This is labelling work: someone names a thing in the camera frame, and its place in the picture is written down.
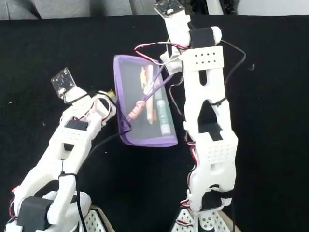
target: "white robotic arm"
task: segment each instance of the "white robotic arm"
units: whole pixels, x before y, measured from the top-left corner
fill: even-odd
[[[17,223],[11,223],[9,228],[7,227],[7,232],[20,231],[28,226],[25,218],[31,218],[29,214],[33,212],[35,215],[39,210],[36,204],[48,204],[48,201],[50,204],[45,209],[47,210],[46,224],[51,224],[51,227],[47,230],[43,230],[42,227],[37,229],[63,232],[71,230],[78,224],[77,203],[71,203],[76,194],[74,174],[78,173],[88,156],[91,141],[116,112],[107,93],[101,92],[91,98],[75,85],[67,68],[52,79],[52,84],[58,96],[65,102],[71,102],[72,106],[63,112],[60,124],[38,164],[27,174],[21,185],[15,188],[14,212],[18,220]],[[107,103],[108,107],[104,106],[101,99]],[[52,180],[59,180],[57,193],[50,193],[42,200],[31,198]],[[90,197],[81,193],[80,201],[82,213],[85,216],[91,205]]]
[[[222,37],[221,30],[211,27],[190,31],[190,16],[176,0],[162,0],[155,9],[165,21],[171,43],[189,48],[180,54],[173,47],[171,57],[168,52],[161,55],[164,62],[179,57],[179,60],[169,62],[166,68],[169,74],[183,70],[186,98],[183,127],[195,145],[192,153],[196,166],[189,175],[187,199],[183,201],[190,208],[192,219],[185,216],[186,210],[181,210],[178,220],[183,224],[175,223],[172,231],[197,232],[199,227],[205,231],[217,230],[216,220],[212,219],[214,215],[217,217],[218,210],[231,204],[238,144],[231,129],[229,104],[225,98],[223,49],[216,46]],[[200,82],[200,72],[206,72],[205,85]],[[209,102],[217,120],[201,131],[198,119],[204,101]]]

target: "black cable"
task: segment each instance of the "black cable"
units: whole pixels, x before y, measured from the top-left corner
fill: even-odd
[[[243,54],[243,57],[241,58],[241,60],[240,60],[239,62],[237,62],[237,63],[234,65],[233,68],[231,68],[231,70],[228,72],[228,74],[227,74],[226,77],[225,77],[225,82],[224,82],[224,83],[225,83],[225,92],[227,92],[226,87],[227,87],[227,84],[228,84],[228,82],[229,82],[229,80],[230,80],[230,78],[231,78],[233,72],[234,72],[240,65],[243,64],[243,62],[245,61],[245,59],[246,59],[246,57],[247,57],[247,54],[246,54],[242,49],[240,49],[239,47],[237,47],[237,46],[231,44],[230,42],[227,42],[227,41],[225,41],[225,40],[221,40],[221,41],[222,41],[223,43],[227,44],[228,46],[230,46],[230,47],[232,47],[232,48],[238,50],[239,52],[241,52],[241,53]],[[218,106],[220,106],[220,105],[222,104],[222,102],[224,102],[226,99],[227,99],[227,98],[226,98],[226,96],[225,96],[225,97],[222,98],[221,100],[219,100],[219,101],[217,101],[217,102],[215,102],[215,103],[210,103],[210,104],[211,104],[211,105],[215,105],[215,106],[218,107]]]
[[[90,157],[95,151],[98,150],[99,147],[101,147],[102,145],[106,144],[106,143],[109,142],[110,140],[112,140],[112,139],[114,139],[114,138],[116,138],[116,137],[118,137],[118,136],[124,135],[124,134],[126,134],[126,133],[128,133],[128,132],[130,132],[130,131],[132,130],[132,126],[131,126],[130,122],[128,121],[128,119],[126,118],[126,116],[122,113],[122,111],[121,111],[119,105],[116,104],[116,103],[113,101],[113,99],[111,99],[111,97],[110,97],[108,94],[104,93],[104,92],[100,92],[100,91],[93,90],[93,91],[90,91],[90,92],[88,92],[88,93],[86,93],[86,94],[84,94],[84,95],[78,97],[77,99],[74,99],[74,100],[71,101],[71,102],[68,102],[67,104],[73,104],[74,102],[77,102],[78,100],[80,100],[80,99],[82,99],[82,98],[84,98],[84,97],[86,97],[86,96],[88,96],[88,95],[92,96],[92,95],[95,95],[95,94],[99,94],[99,95],[106,96],[106,97],[109,99],[109,101],[116,107],[117,111],[120,112],[120,114],[121,114],[121,116],[122,116],[124,122],[125,122],[125,123],[127,124],[127,126],[128,126],[128,130],[125,130],[125,131],[123,131],[123,132],[121,132],[121,133],[113,134],[113,135],[107,137],[106,139],[104,139],[103,141],[99,142],[98,144],[96,144],[96,145],[94,146],[94,148],[92,148],[92,149],[90,150],[90,152],[89,152],[88,156],[86,157],[86,159],[83,161],[83,163],[82,163],[82,165],[81,165],[81,167],[80,167],[80,169],[79,169],[79,171],[78,171],[77,174],[80,173],[80,171],[82,170],[82,167],[84,166],[84,164],[86,163],[86,161],[89,159],[89,157]]]
[[[78,188],[78,184],[77,184],[77,175],[75,173],[65,173],[64,171],[61,171],[61,173],[60,173],[58,178],[64,177],[64,176],[68,176],[68,175],[72,175],[72,176],[75,177],[76,202],[77,202],[78,214],[79,214],[79,217],[81,219],[84,232],[87,232],[87,227],[86,227],[86,224],[85,224],[85,220],[84,220],[84,216],[83,216],[82,208],[81,208],[81,192],[80,192],[80,190]]]
[[[230,72],[227,74],[226,78],[225,78],[225,86],[227,85],[229,79],[231,78],[231,75],[233,74],[233,72],[240,66],[243,64],[243,62],[245,61],[245,59],[247,58],[247,54],[242,50],[240,49],[239,47],[225,41],[225,40],[221,40],[223,43],[229,45],[230,47],[238,50],[239,52],[241,52],[243,54],[243,57],[241,58],[241,60],[233,67],[231,68]]]
[[[231,211],[232,211],[232,221],[233,221],[232,232],[235,232],[236,220],[235,220],[235,206],[234,206],[233,198],[232,198],[232,201],[231,201]]]
[[[168,1],[167,5],[166,5],[165,12],[164,12],[165,15],[166,15],[166,13],[167,13],[167,11],[169,9],[169,4],[170,4],[170,0]]]

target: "black cloth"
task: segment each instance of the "black cloth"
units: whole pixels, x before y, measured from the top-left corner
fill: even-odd
[[[219,26],[223,38],[247,53],[227,86],[233,130],[239,138],[235,209],[244,231],[306,231],[308,180],[308,16],[195,16],[197,28]],[[37,164],[67,107],[50,83],[64,67],[86,91],[110,90],[113,56],[136,45],[165,41],[158,16],[0,22],[0,221],[8,219],[11,188]],[[241,53],[223,44],[225,69]],[[144,51],[158,58],[165,47]],[[184,104],[184,89],[173,91]],[[179,144],[127,146],[115,139],[87,161],[81,191],[118,232],[167,232],[193,161],[183,125],[171,105]],[[102,129],[96,144],[116,132]]]

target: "wire bundle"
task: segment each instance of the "wire bundle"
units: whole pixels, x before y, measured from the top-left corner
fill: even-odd
[[[177,59],[179,58],[179,57],[175,57],[175,58],[173,58],[173,59],[169,59],[169,60],[168,60],[167,62],[165,62],[165,63],[158,63],[158,62],[156,62],[154,59],[152,59],[151,57],[149,57],[149,56],[147,56],[147,55],[145,55],[145,54],[139,52],[139,49],[140,49],[140,48],[148,47],[148,46],[152,46],[152,45],[157,45],[157,44],[166,45],[166,46],[168,46],[168,45],[169,45],[169,46],[173,46],[173,47],[176,47],[176,48],[178,48],[178,49],[180,49],[180,50],[186,50],[186,49],[188,49],[187,47],[181,46],[181,45],[179,45],[179,44],[171,43],[171,42],[156,42],[156,43],[145,43],[145,44],[140,44],[140,45],[138,45],[138,46],[136,46],[136,47],[134,48],[134,51],[135,51],[135,53],[136,53],[137,55],[139,55],[140,57],[143,57],[144,59],[149,60],[149,61],[151,61],[152,63],[157,64],[157,65],[166,65],[166,64],[171,63],[171,62],[173,62],[173,61],[175,61],[175,60],[177,60]]]

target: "perforated metal plate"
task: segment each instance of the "perforated metal plate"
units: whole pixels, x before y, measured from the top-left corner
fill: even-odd
[[[90,210],[85,218],[87,232],[107,232],[104,223],[96,210]],[[84,232],[83,227],[80,226],[80,232]]]
[[[177,217],[177,220],[184,221],[186,223],[193,223],[193,218],[191,217],[189,211],[187,209],[182,209]],[[181,226],[177,223],[174,224],[171,232],[193,232],[192,226]]]
[[[186,223],[193,223],[193,218],[191,217],[189,211],[187,209],[182,209],[178,216],[177,220],[184,221]],[[199,225],[202,231],[212,231],[214,228],[215,232],[230,232],[226,223],[223,221],[221,216],[217,211],[207,211],[202,212],[199,215]],[[174,224],[172,230],[170,232],[198,232],[198,228],[193,228],[192,226],[181,226],[177,223]]]

